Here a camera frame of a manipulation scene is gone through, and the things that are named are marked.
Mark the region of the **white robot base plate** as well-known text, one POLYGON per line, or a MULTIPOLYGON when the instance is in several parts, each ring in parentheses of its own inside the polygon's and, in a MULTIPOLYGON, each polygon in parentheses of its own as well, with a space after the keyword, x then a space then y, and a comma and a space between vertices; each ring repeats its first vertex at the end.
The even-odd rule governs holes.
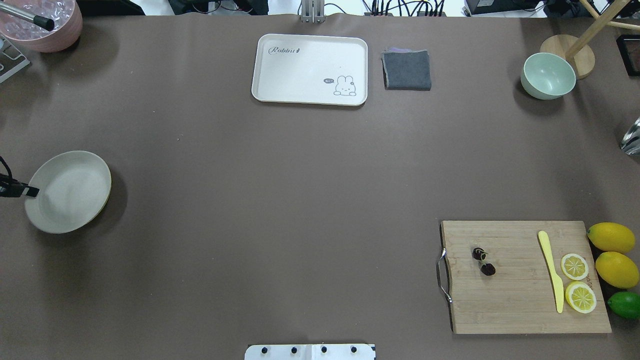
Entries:
POLYGON ((375 360, 374 345, 366 343, 254 344, 245 360, 375 360))

